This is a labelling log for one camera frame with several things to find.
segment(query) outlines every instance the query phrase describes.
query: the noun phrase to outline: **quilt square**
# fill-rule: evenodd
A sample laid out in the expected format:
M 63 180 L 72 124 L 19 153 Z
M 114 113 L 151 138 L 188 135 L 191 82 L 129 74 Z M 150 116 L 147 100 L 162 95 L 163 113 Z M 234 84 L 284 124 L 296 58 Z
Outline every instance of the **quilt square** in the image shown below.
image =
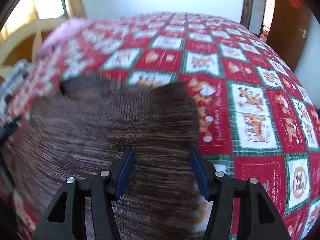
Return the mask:
M 178 50 L 146 49 L 134 69 L 179 72 L 182 55 L 183 52 Z
M 234 158 L 235 178 L 248 180 L 256 177 L 270 196 L 280 216 L 284 214 L 286 178 L 283 156 Z
M 183 39 L 167 36 L 158 36 L 152 43 L 151 47 L 161 49 L 182 49 Z
M 271 59 L 268 59 L 268 61 L 270 62 L 270 64 L 273 66 L 273 68 L 280 72 L 281 74 L 285 75 L 285 76 L 289 76 L 286 71 L 284 70 L 284 68 L 277 62 L 271 60 Z
M 180 24 L 180 25 L 184 25 L 185 24 L 185 20 L 171 20 L 170 24 L 175 25 L 175 24 Z
M 307 233 L 310 231 L 312 226 L 315 224 L 317 218 L 319 217 L 319 211 L 320 211 L 320 200 L 319 198 L 317 198 L 311 203 L 309 207 L 308 218 L 304 225 L 304 229 L 301 234 L 301 239 L 303 239 L 307 235 Z
M 253 39 L 249 39 L 249 41 L 251 41 L 251 43 L 260 48 L 260 49 L 263 49 L 263 50 L 267 50 L 266 47 L 260 42 L 260 41 L 256 41 L 256 40 L 253 40 Z
M 208 34 L 189 33 L 189 38 L 196 41 L 213 42 L 213 39 Z
M 183 73 L 204 72 L 213 76 L 224 76 L 218 54 L 203 55 L 186 51 L 183 53 Z
M 183 26 L 176 26 L 176 25 L 167 25 L 165 27 L 165 30 L 169 31 L 169 32 L 183 32 L 184 27 Z
M 149 29 L 158 29 L 161 28 L 165 22 L 151 22 L 148 26 Z
M 238 82 L 229 82 L 229 97 L 231 104 L 237 112 L 269 116 L 268 103 L 265 98 L 265 92 L 257 85 L 242 84 Z
M 268 70 L 259 66 L 256 66 L 257 72 L 260 75 L 260 78 L 262 82 L 267 86 L 267 87 L 272 87 L 272 88 L 282 88 L 282 83 L 280 81 L 280 78 L 278 77 L 276 71 L 274 70 Z
M 310 97 L 308 96 L 308 94 L 306 92 L 306 90 L 303 87 L 299 86 L 299 85 L 296 85 L 296 87 L 300 91 L 300 94 L 302 95 L 303 101 L 307 102 L 310 105 L 313 105 Z
M 214 37 L 222 37 L 224 39 L 231 39 L 229 34 L 224 31 L 211 31 L 211 35 Z
M 246 50 L 246 51 L 250 51 L 253 52 L 255 54 L 261 54 L 254 46 L 246 44 L 246 43 L 242 43 L 239 42 L 239 45 L 242 49 Z
M 313 129 L 313 125 L 305 123 L 305 122 L 301 122 L 301 126 L 302 126 L 302 130 L 303 130 L 304 135 L 305 135 L 306 140 L 307 140 L 307 145 L 308 145 L 309 151 L 318 152 L 319 151 L 319 145 L 318 145 L 318 142 L 317 142 L 315 131 Z
M 310 199 L 310 177 L 307 154 L 286 154 L 287 198 L 284 215 L 297 211 Z
M 228 80 L 262 85 L 256 70 L 250 63 L 222 58 L 222 66 Z
M 173 82 L 175 78 L 175 73 L 133 71 L 128 76 L 127 83 L 129 85 L 142 85 L 156 88 Z
M 144 30 L 138 31 L 133 37 L 134 38 L 152 38 L 158 33 L 158 30 Z
M 284 224 L 288 230 L 292 240 L 300 240 L 300 235 L 303 230 L 303 225 L 307 219 L 308 208 L 302 207 L 298 211 L 283 218 Z
M 219 46 L 222 56 L 248 62 L 241 49 L 229 47 L 222 43 L 220 43 Z
M 243 34 L 242 34 L 240 31 L 235 30 L 235 29 L 226 28 L 226 31 L 227 31 L 227 33 L 229 33 L 229 34 L 238 35 L 238 36 L 243 36 Z
M 102 69 L 111 68 L 131 68 L 138 59 L 142 49 L 123 49 L 117 50 L 112 56 L 102 65 Z
M 203 24 L 189 23 L 188 28 L 190 28 L 190 29 L 204 29 L 205 26 Z
M 320 195 L 320 153 L 309 153 L 311 199 Z
M 298 113 L 299 119 L 304 123 L 311 124 L 311 119 L 304 103 L 300 102 L 295 98 L 291 98 L 291 100 L 293 102 L 294 108 Z
M 190 50 L 195 53 L 213 54 L 219 53 L 218 46 L 210 42 L 195 41 L 186 39 L 184 50 Z
M 202 155 L 232 155 L 231 130 L 225 79 L 206 74 L 180 74 L 187 95 L 196 102 L 199 117 L 199 149 Z
M 295 98 L 302 100 L 301 94 L 297 89 L 297 86 L 292 82 L 290 78 L 278 73 L 278 77 L 280 78 L 285 90 L 289 95 L 294 96 Z

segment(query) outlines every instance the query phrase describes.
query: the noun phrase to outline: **door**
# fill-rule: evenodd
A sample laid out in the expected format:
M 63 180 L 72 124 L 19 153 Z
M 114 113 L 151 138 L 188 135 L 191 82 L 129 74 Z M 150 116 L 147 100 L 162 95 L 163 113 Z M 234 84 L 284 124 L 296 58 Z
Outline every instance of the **door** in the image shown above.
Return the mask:
M 295 70 L 306 44 L 311 11 L 302 0 L 276 0 L 267 44 Z

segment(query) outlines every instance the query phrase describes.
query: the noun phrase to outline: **green border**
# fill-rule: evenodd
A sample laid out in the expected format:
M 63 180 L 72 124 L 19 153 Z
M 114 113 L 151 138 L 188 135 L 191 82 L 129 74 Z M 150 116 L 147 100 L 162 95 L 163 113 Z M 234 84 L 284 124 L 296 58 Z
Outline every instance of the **green border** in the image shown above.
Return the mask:
M 189 39 L 191 39 L 191 40 L 193 40 L 193 41 L 198 41 L 198 40 L 195 40 L 195 39 L 193 39 L 193 38 L 190 38 L 190 34 L 191 34 L 191 33 L 194 33 L 194 32 L 188 32 L 188 33 L 187 33 L 187 38 L 189 38 Z M 214 38 L 213 38 L 210 34 L 202 34 L 202 35 L 208 35 L 208 36 L 211 38 L 211 41 L 199 41 L 199 42 L 207 42 L 207 43 L 211 43 L 211 44 L 214 44 L 214 43 L 215 43 Z
M 228 38 L 224 38 L 224 37 L 222 37 L 222 36 L 213 35 L 212 32 L 224 32 L 224 33 L 226 33 L 229 37 L 228 37 Z M 229 33 L 225 32 L 225 31 L 210 30 L 210 34 L 211 34 L 211 36 L 213 36 L 213 37 L 220 37 L 220 38 L 224 38 L 224 39 L 231 39 Z
M 277 72 L 279 72 L 280 74 L 285 75 L 285 76 L 287 76 L 288 78 L 290 78 L 289 74 L 285 71 L 284 67 L 283 67 L 280 63 L 275 62 L 274 60 L 272 60 L 272 59 L 270 59 L 270 58 L 266 58 L 266 60 L 268 60 L 268 61 L 269 61 L 269 63 L 270 63 L 270 65 L 271 65 L 271 67 L 273 67 L 273 69 L 274 69 L 275 71 L 277 71 Z M 277 69 L 276 69 L 276 68 L 271 64 L 271 62 L 270 62 L 270 61 L 273 61 L 273 62 L 275 62 L 275 63 L 279 64 L 279 65 L 283 68 L 283 70 L 284 70 L 284 72 L 285 72 L 286 74 L 283 74 L 282 72 L 280 72 L 279 70 L 277 70 Z
M 179 46 L 178 49 L 176 48 L 162 48 L 162 47 L 152 47 L 153 43 L 156 41 L 157 38 L 159 37 L 166 37 L 166 38 L 174 38 L 174 39 L 181 39 L 181 44 Z M 172 50 L 183 50 L 183 47 L 184 47 L 184 43 L 185 43 L 185 38 L 176 38 L 176 37 L 169 37 L 169 36 L 165 36 L 165 35 L 161 35 L 161 36 L 156 36 L 151 42 L 150 44 L 148 45 L 148 48 L 151 48 L 151 49 L 172 49 Z
M 221 58 L 220 58 L 220 55 L 218 53 L 213 53 L 213 54 L 217 55 L 218 70 L 219 70 L 219 74 L 218 75 L 212 74 L 211 72 L 209 72 L 207 70 L 200 70 L 200 71 L 195 71 L 195 72 L 187 72 L 186 65 L 187 65 L 188 53 L 194 53 L 194 54 L 203 55 L 203 56 L 212 55 L 212 54 L 205 55 L 205 54 L 202 54 L 202 53 L 193 52 L 191 50 L 184 51 L 183 52 L 183 56 L 182 56 L 182 61 L 181 61 L 180 73 L 183 73 L 183 74 L 204 73 L 204 74 L 207 74 L 207 75 L 212 76 L 212 77 L 221 77 L 221 78 L 225 77 L 224 71 L 223 71 L 223 68 L 222 68 Z
M 302 87 L 302 86 L 300 86 L 300 85 L 297 85 L 297 83 L 296 83 L 296 82 L 294 82 L 294 84 L 295 84 L 295 85 L 296 85 L 296 87 L 298 88 L 299 93 L 300 93 L 300 95 L 301 95 L 301 97 L 302 97 L 303 101 L 304 101 L 304 102 L 306 102 L 308 105 L 311 105 L 311 106 L 313 106 L 313 107 L 314 107 L 314 104 L 312 103 L 311 98 L 309 97 L 309 95 L 308 95 L 308 97 L 309 97 L 309 99 L 310 99 L 311 103 L 309 103 L 309 102 L 307 102 L 306 100 L 304 100 L 304 97 L 303 97 L 303 95 L 302 95 L 302 93 L 301 93 L 301 91 L 300 91 L 300 89 L 299 89 L 299 87 L 301 87 L 301 88 L 303 88 L 303 89 L 304 89 L 304 87 Z
M 302 160 L 302 159 L 307 159 L 307 167 L 308 167 L 308 176 L 309 176 L 309 181 L 311 178 L 310 175 L 310 165 L 309 165 L 309 154 L 308 153 L 293 153 L 293 154 L 285 154 L 284 155 L 284 165 L 286 169 L 286 180 L 287 180 L 287 196 L 285 199 L 285 209 L 284 209 L 284 216 L 288 216 L 292 214 L 293 212 L 296 212 L 300 208 L 302 208 L 304 205 L 306 205 L 310 201 L 310 195 L 311 195 L 311 184 L 309 182 L 309 194 L 308 197 L 300 202 L 299 204 L 293 206 L 292 208 L 289 208 L 289 200 L 290 200 L 290 194 L 291 194 L 291 189 L 290 189 L 290 171 L 289 171 L 289 162 L 290 161 L 296 161 L 296 160 Z
M 237 117 L 236 113 L 242 113 L 237 112 L 235 108 L 235 102 L 233 98 L 232 93 L 232 86 L 233 84 L 239 84 L 244 85 L 248 87 L 253 88 L 260 88 L 263 92 L 263 98 L 266 101 L 267 110 L 269 112 L 269 118 L 272 125 L 273 133 L 275 135 L 276 144 L 278 145 L 276 148 L 248 148 L 248 147 L 242 147 L 240 143 L 240 134 L 238 130 L 237 125 Z M 276 123 L 273 119 L 272 112 L 270 111 L 270 103 L 268 101 L 268 97 L 266 97 L 266 91 L 263 87 L 260 87 L 258 85 L 252 85 L 237 81 L 227 81 L 227 90 L 228 90 L 228 104 L 229 104 L 229 121 L 230 121 L 230 127 L 232 131 L 232 141 L 233 141 L 233 153 L 235 156 L 273 156 L 273 155 L 281 155 L 282 154 L 282 146 L 279 138 L 279 134 L 276 128 Z
M 302 103 L 303 105 L 304 105 L 304 103 L 301 102 L 300 100 L 298 100 L 297 98 L 291 96 L 291 95 L 288 95 L 288 96 L 289 96 L 289 98 L 290 98 L 290 100 L 291 100 L 293 109 L 295 110 L 295 112 L 296 112 L 296 114 L 297 114 L 297 117 L 298 117 L 298 120 L 299 120 L 299 123 L 300 123 L 301 130 L 302 130 L 303 135 L 304 135 L 304 140 L 305 140 L 305 142 L 306 142 L 306 146 L 307 146 L 308 151 L 309 151 L 309 152 L 315 152 L 315 153 L 319 152 L 320 149 L 319 149 L 319 143 L 318 143 L 317 140 L 316 140 L 316 141 L 317 141 L 317 144 L 318 144 L 318 147 L 317 147 L 317 148 L 316 148 L 316 147 L 309 147 L 309 145 L 308 145 L 307 135 L 306 135 L 306 133 L 304 132 L 303 127 L 302 127 L 302 123 L 306 123 L 306 122 L 303 121 L 302 119 L 300 119 L 298 110 L 297 110 L 297 108 L 296 108 L 296 106 L 295 106 L 295 104 L 294 104 L 294 102 L 293 102 L 293 99 L 297 100 L 298 102 Z M 313 125 L 313 122 L 312 122 L 311 118 L 310 118 L 310 123 L 311 123 L 311 125 L 312 125 L 313 132 L 314 132 L 314 134 L 315 134 L 315 136 L 316 136 L 315 127 L 314 127 L 314 125 Z
M 252 41 L 255 41 L 254 39 L 248 38 L 248 40 L 251 42 L 251 44 L 252 44 L 253 46 L 258 47 L 259 49 L 263 49 L 263 48 L 260 48 L 259 46 L 255 45 L 255 44 L 252 42 Z M 263 45 L 263 43 L 262 43 L 262 42 L 260 42 L 260 41 L 256 41 L 256 42 L 261 43 L 261 44 L 262 44 L 262 46 L 264 47 L 264 49 L 263 49 L 263 50 L 268 51 L 268 50 L 267 50 L 267 48 Z
M 246 44 L 246 43 L 239 42 L 239 41 L 237 41 L 237 43 L 238 43 L 238 45 L 240 46 L 240 48 L 241 48 L 242 50 L 245 50 L 245 51 L 248 51 L 248 52 L 252 52 L 252 53 L 257 54 L 257 55 L 262 55 L 261 52 L 258 51 L 257 48 L 256 48 L 255 46 L 253 46 L 253 45 Z M 245 45 L 249 45 L 249 46 L 254 47 L 254 48 L 257 50 L 258 53 L 255 53 L 255 52 L 253 52 L 253 51 L 251 51 L 251 50 L 244 49 L 244 48 L 242 47 L 242 44 L 245 44 Z
M 243 54 L 243 56 L 245 57 L 246 60 L 239 59 L 239 58 L 236 58 L 236 57 L 229 57 L 229 56 L 223 55 L 223 53 L 222 53 L 222 48 L 221 48 L 222 45 L 224 45 L 224 44 L 222 44 L 222 43 L 219 43 L 219 44 L 218 44 L 219 49 L 220 49 L 220 54 L 221 54 L 222 57 L 227 57 L 227 58 L 239 60 L 239 61 L 242 61 L 242 62 L 250 63 L 250 60 L 247 59 L 247 57 L 246 57 L 246 55 L 244 54 L 243 50 L 242 50 L 242 49 L 239 49 L 239 48 L 234 48 L 234 47 L 230 47 L 230 46 L 224 45 L 224 46 L 229 47 L 229 48 L 232 48 L 232 49 L 239 49 L 239 50 L 241 51 L 241 53 Z
M 234 157 L 233 155 L 217 154 L 217 155 L 202 155 L 202 157 L 210 161 L 212 164 L 225 165 L 228 174 L 231 178 L 235 176 Z
M 166 74 L 168 75 L 169 73 L 171 74 L 171 78 L 170 78 L 170 81 L 169 81 L 169 84 L 174 82 L 177 77 L 178 77 L 178 73 L 175 73 L 175 72 L 163 72 L 163 71 L 147 71 L 147 70 L 133 70 L 130 72 L 130 74 L 127 76 L 127 78 L 125 79 L 125 83 L 128 84 L 130 78 L 132 78 L 133 74 L 135 72 L 145 72 L 145 73 L 160 73 L 160 74 Z
M 104 68 L 103 66 L 109 61 L 111 60 L 111 58 L 113 57 L 113 55 L 116 53 L 116 52 L 119 52 L 119 51 L 122 51 L 122 50 L 128 50 L 128 49 L 138 49 L 139 52 L 138 54 L 136 55 L 136 57 L 134 58 L 134 60 L 131 62 L 131 65 L 130 67 L 128 68 L 123 68 L 123 67 L 120 67 L 120 66 L 110 66 L 110 68 Z M 109 70 L 109 69 L 113 69 L 113 68 L 117 68 L 117 69 L 132 69 L 132 67 L 134 66 L 134 64 L 137 62 L 137 60 L 140 58 L 140 56 L 143 54 L 144 52 L 144 49 L 142 48 L 128 48 L 128 49 L 120 49 L 120 50 L 116 50 L 114 53 L 112 53 L 112 55 L 105 61 L 105 63 L 103 63 L 100 67 L 100 70 Z
M 239 36 L 239 34 L 230 33 L 230 32 L 227 30 L 227 29 L 230 29 L 230 30 L 235 30 L 235 31 L 240 32 L 240 33 L 241 33 L 241 35 L 240 35 L 240 36 L 243 36 L 242 32 L 241 32 L 241 31 L 239 31 L 239 30 L 232 29 L 232 28 L 228 28 L 228 27 L 225 27 L 224 29 L 226 30 L 226 32 L 227 32 L 228 34 L 232 34 L 232 35 L 237 35 L 237 36 Z
M 279 77 L 278 77 L 278 79 L 279 79 L 282 87 L 280 87 L 280 86 L 278 86 L 278 87 L 273 87 L 273 86 L 268 85 L 268 84 L 264 81 L 263 77 L 261 76 L 261 73 L 260 73 L 260 71 L 258 70 L 258 67 L 259 67 L 259 68 L 262 68 L 262 69 L 264 69 L 264 70 L 266 70 L 266 71 L 274 71 L 274 72 L 276 73 L 277 77 L 278 77 L 278 74 L 277 74 L 277 72 L 276 72 L 274 69 L 266 69 L 266 68 L 261 67 L 260 65 L 253 65 L 253 68 L 256 70 L 256 72 L 257 72 L 258 76 L 260 77 L 262 83 L 263 83 L 266 87 L 269 87 L 269 88 L 272 88 L 272 89 L 279 89 L 279 88 L 280 88 L 280 89 L 286 91 L 286 90 L 284 89 L 284 85 L 282 84 L 282 82 L 281 82 L 281 80 L 280 80 Z

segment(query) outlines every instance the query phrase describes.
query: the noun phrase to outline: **red square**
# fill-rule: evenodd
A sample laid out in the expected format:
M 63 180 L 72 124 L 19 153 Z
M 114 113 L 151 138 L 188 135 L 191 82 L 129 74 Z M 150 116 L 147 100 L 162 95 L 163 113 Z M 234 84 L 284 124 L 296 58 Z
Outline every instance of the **red square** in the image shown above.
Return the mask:
M 207 55 L 213 54 L 213 53 L 219 53 L 219 49 L 215 43 L 195 41 L 192 39 L 186 39 L 184 44 L 184 50 L 190 50 L 195 53 L 201 53 L 201 54 L 207 54 Z
M 292 82 L 292 80 L 290 78 L 288 78 L 287 76 L 282 75 L 280 73 L 277 73 L 277 75 L 280 78 L 283 87 L 285 88 L 285 90 L 287 90 L 288 94 L 294 96 L 295 98 L 302 100 L 301 94 L 300 94 L 298 88 L 296 87 L 296 85 L 294 85 L 294 83 Z
M 146 48 L 151 43 L 153 38 L 138 38 L 134 39 L 131 35 L 128 35 L 124 40 L 124 44 L 119 49 L 131 49 L 131 48 Z
M 182 55 L 183 52 L 177 50 L 146 49 L 134 69 L 179 72 Z
M 109 79 L 116 79 L 120 82 L 124 82 L 127 76 L 130 74 L 130 70 L 123 70 L 119 68 L 113 68 L 110 70 L 103 70 L 101 71 L 101 75 Z
M 262 55 L 258 55 L 256 53 L 249 52 L 249 51 L 245 51 L 244 53 L 252 64 L 259 65 L 263 68 L 272 68 L 270 64 L 267 62 L 267 60 L 265 59 L 265 57 L 263 57 Z
M 224 57 L 221 60 L 227 79 L 261 85 L 252 64 Z
M 316 137 L 318 139 L 318 143 L 320 144 L 320 119 L 319 119 L 318 113 L 313 106 L 311 106 L 309 104 L 305 104 L 305 106 L 309 112 L 309 116 L 312 120 L 313 127 L 314 127 L 314 130 L 316 133 Z
M 303 231 L 304 223 L 307 219 L 309 206 L 306 205 L 298 211 L 283 218 L 285 227 L 292 240 L 298 240 Z
M 282 155 L 236 156 L 234 165 L 235 178 L 248 180 L 251 177 L 256 177 L 270 196 L 280 216 L 283 216 L 287 191 L 284 157 Z
M 320 153 L 309 153 L 311 199 L 320 195 Z
M 185 38 L 187 36 L 187 32 L 169 32 L 169 31 L 161 30 L 159 32 L 158 36 Z
M 196 102 L 200 123 L 202 155 L 232 155 L 231 129 L 228 118 L 226 80 L 206 74 L 179 74 L 185 81 L 187 94 Z

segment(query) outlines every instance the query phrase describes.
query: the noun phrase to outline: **white square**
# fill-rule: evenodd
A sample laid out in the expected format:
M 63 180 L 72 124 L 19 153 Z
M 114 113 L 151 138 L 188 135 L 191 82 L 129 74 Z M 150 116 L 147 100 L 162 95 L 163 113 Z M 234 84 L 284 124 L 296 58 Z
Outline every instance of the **white square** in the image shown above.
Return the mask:
M 206 22 L 205 25 L 207 26 L 215 26 L 215 27 L 220 27 L 221 26 L 221 23 L 212 23 L 212 22 Z
M 235 30 L 235 29 L 226 28 L 226 31 L 227 31 L 228 33 L 230 33 L 230 34 L 243 36 L 243 34 L 242 34 L 240 31 Z
M 184 27 L 183 26 L 168 25 L 165 27 L 165 30 L 169 31 L 169 32 L 183 32 Z
M 167 36 L 158 36 L 152 44 L 152 48 L 162 49 L 179 49 L 182 43 L 182 38 L 174 38 Z
M 282 66 L 286 67 L 287 69 L 290 69 L 289 66 L 282 59 L 280 59 L 276 55 L 273 55 L 273 56 L 276 58 L 277 61 L 279 61 L 281 63 Z
M 211 31 L 212 36 L 215 37 L 222 37 L 225 39 L 230 39 L 231 37 L 229 36 L 228 33 L 224 32 L 224 31 Z
M 310 231 L 310 229 L 313 227 L 313 225 L 315 224 L 315 222 L 319 216 L 319 210 L 320 210 L 320 200 L 318 200 L 317 202 L 313 203 L 310 206 L 309 212 L 308 212 L 308 217 L 305 222 L 305 226 L 304 226 L 304 229 L 303 229 L 303 232 L 301 234 L 300 239 L 303 239 L 307 235 L 307 233 Z
M 100 41 L 96 43 L 93 48 L 95 50 L 100 49 L 102 54 L 111 54 L 116 49 L 118 49 L 123 44 L 123 41 L 121 40 L 114 40 L 112 38 L 105 39 L 103 41 Z
M 260 49 L 267 50 L 266 47 L 260 41 L 255 41 L 253 39 L 249 39 L 249 41 L 251 41 L 254 46 L 257 46 Z
M 213 75 L 219 75 L 218 55 L 203 55 L 188 52 L 185 70 L 186 73 L 207 71 Z
M 269 59 L 269 58 L 267 58 L 267 60 L 270 62 L 270 64 L 273 66 L 273 68 L 274 68 L 276 71 L 278 71 L 278 72 L 280 72 L 281 74 L 286 75 L 287 77 L 289 77 L 289 75 L 286 73 L 286 71 L 284 70 L 284 68 L 283 68 L 279 63 L 277 63 L 277 62 L 275 62 L 275 61 L 273 61 L 273 60 L 271 60 L 271 59 Z
M 276 71 L 274 70 L 266 70 L 261 67 L 257 67 L 257 70 L 260 73 L 260 76 L 262 77 L 263 81 L 270 87 L 278 88 L 282 86 L 282 83 L 280 81 L 280 78 L 278 77 Z
M 289 208 L 293 208 L 309 197 L 308 160 L 291 160 L 288 163 L 290 174 Z
M 317 143 L 317 138 L 315 131 L 313 130 L 313 125 L 312 124 L 307 124 L 305 122 L 301 122 L 302 129 L 304 132 L 304 135 L 307 139 L 307 144 L 309 148 L 319 148 L 318 143 Z
M 204 29 L 204 25 L 203 24 L 197 24 L 197 23 L 189 23 L 188 24 L 188 28 L 191 29 Z
M 155 22 L 155 23 L 150 23 L 148 28 L 149 29 L 156 29 L 156 28 L 160 28 L 164 25 L 165 22 Z
M 299 119 L 311 125 L 311 119 L 304 103 L 292 98 L 294 108 L 298 112 Z
M 130 68 L 132 63 L 139 55 L 140 49 L 122 49 L 117 50 L 104 64 L 103 69 L 114 67 Z
M 240 145 L 244 148 L 277 148 L 276 137 L 269 116 L 236 113 Z
M 152 38 L 158 33 L 158 30 L 144 30 L 138 31 L 133 37 L 134 38 Z
M 234 58 L 242 61 L 248 61 L 241 49 L 229 47 L 222 43 L 220 44 L 220 48 L 221 48 L 221 54 L 224 57 L 230 57 L 230 58 Z
M 296 84 L 296 86 L 297 86 L 297 88 L 299 89 L 300 94 L 302 95 L 303 100 L 312 105 L 312 101 L 311 101 L 310 97 L 308 96 L 306 90 L 305 90 L 303 87 L 301 87 L 301 86 L 299 86 L 299 85 L 297 85 L 297 84 Z
M 134 71 L 128 80 L 129 85 L 160 87 L 172 82 L 174 74 L 147 71 Z
M 245 44 L 245 43 L 242 43 L 242 42 L 238 42 L 240 47 L 244 50 L 247 50 L 247 51 L 250 51 L 250 52 L 253 52 L 255 54 L 261 54 L 254 46 L 252 45 L 249 45 L 249 44 Z
M 212 42 L 212 38 L 210 35 L 207 34 L 201 34 L 201 33 L 190 33 L 189 38 L 196 40 L 196 41 L 207 41 Z
M 185 20 L 171 20 L 170 24 L 185 24 Z
M 261 88 L 242 84 L 232 84 L 232 95 L 237 112 L 256 115 L 269 115 L 268 107 Z

